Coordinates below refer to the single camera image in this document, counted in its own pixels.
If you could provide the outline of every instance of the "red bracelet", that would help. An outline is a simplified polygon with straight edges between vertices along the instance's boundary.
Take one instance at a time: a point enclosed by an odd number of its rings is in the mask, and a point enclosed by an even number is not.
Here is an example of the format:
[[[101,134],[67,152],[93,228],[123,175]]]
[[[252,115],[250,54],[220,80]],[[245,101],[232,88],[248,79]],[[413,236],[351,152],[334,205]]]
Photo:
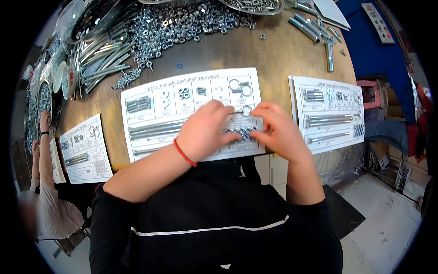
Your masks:
[[[197,167],[197,164],[194,163],[192,160],[190,160],[180,149],[180,147],[177,144],[177,139],[173,140],[173,144],[175,145],[175,147],[177,148],[178,152],[182,155],[182,157],[184,157],[184,159],[186,159],[187,162],[189,162],[192,166]]]

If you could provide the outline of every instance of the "person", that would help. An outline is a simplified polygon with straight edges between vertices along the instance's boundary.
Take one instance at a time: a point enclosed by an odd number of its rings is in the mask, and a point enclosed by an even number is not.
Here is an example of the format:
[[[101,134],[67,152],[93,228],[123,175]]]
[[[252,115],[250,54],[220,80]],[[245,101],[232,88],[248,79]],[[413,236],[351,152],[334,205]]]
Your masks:
[[[383,141],[392,145],[408,157],[421,159],[426,147],[427,126],[433,111],[433,103],[415,82],[422,105],[422,114],[415,124],[405,121],[379,121],[365,124],[365,140]]]
[[[184,123],[174,144],[97,187],[91,273],[244,273],[300,266],[306,273],[342,272],[342,248],[313,156],[280,106],[258,104],[251,115],[263,117],[263,131],[250,135],[289,161],[287,201],[260,184],[259,176],[257,183],[247,179],[257,171],[239,159],[201,162],[241,138],[219,133],[232,110],[209,102]]]
[[[39,187],[41,200],[41,233],[38,239],[65,239],[74,234],[84,223],[79,209],[72,203],[58,199],[58,191],[53,182],[52,157],[49,138],[50,113],[43,111],[39,120],[41,128],[40,142],[33,140],[33,164],[31,191]]]

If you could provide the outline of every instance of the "workbench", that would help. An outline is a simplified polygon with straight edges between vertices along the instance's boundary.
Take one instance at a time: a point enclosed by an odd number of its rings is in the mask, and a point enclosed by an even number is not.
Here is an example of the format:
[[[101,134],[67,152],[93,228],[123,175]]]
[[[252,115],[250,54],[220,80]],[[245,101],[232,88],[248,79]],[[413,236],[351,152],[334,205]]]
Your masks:
[[[153,72],[146,68],[141,77],[130,87],[158,79],[191,72],[223,68],[257,68],[262,101],[279,104],[292,115],[288,75],[323,78],[356,85],[353,64],[344,43],[333,47],[334,72],[327,72],[324,41],[314,45],[300,30],[288,23],[295,10],[284,10],[273,16],[253,19],[256,29],[234,28],[226,35],[200,35],[199,42],[187,41],[162,52],[162,57],[153,60]],[[309,14],[298,12],[304,18]],[[340,53],[343,49],[346,56]],[[133,58],[125,64],[136,68]],[[106,77],[90,94],[79,92],[76,100],[63,101],[62,114],[56,131],[63,133],[93,115],[101,114],[103,135],[113,172],[127,166],[129,161],[120,102],[121,89],[111,90],[120,73]]]

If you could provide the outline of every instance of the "hand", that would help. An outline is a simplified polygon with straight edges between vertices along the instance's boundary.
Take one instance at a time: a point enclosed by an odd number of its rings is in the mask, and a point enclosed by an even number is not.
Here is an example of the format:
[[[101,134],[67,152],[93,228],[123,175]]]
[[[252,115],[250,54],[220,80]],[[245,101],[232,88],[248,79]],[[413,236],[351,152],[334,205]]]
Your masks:
[[[39,142],[37,139],[33,139],[32,154],[34,158],[39,158]]]
[[[264,143],[289,162],[299,163],[307,158],[313,162],[312,154],[298,126],[279,105],[261,102],[250,114],[263,117],[263,132],[250,132],[251,137]]]
[[[219,101],[211,101],[202,106],[184,123],[177,144],[181,151],[193,162],[199,162],[215,152],[219,147],[236,139],[238,133],[219,134],[219,130],[230,111]]]
[[[49,119],[50,119],[50,112],[43,111],[41,113],[41,117],[39,118],[39,128],[41,132],[49,131]]]

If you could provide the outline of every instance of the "pink stool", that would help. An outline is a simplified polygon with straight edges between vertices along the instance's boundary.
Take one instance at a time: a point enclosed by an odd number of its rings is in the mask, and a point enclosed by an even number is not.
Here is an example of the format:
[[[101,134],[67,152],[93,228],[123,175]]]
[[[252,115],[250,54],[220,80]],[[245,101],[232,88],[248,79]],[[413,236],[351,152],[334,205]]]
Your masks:
[[[367,102],[367,103],[364,102],[364,109],[380,108],[380,94],[379,94],[379,87],[377,85],[377,82],[367,81],[367,80],[358,80],[357,85],[362,87],[362,88],[374,89],[375,100],[374,100],[374,102]]]

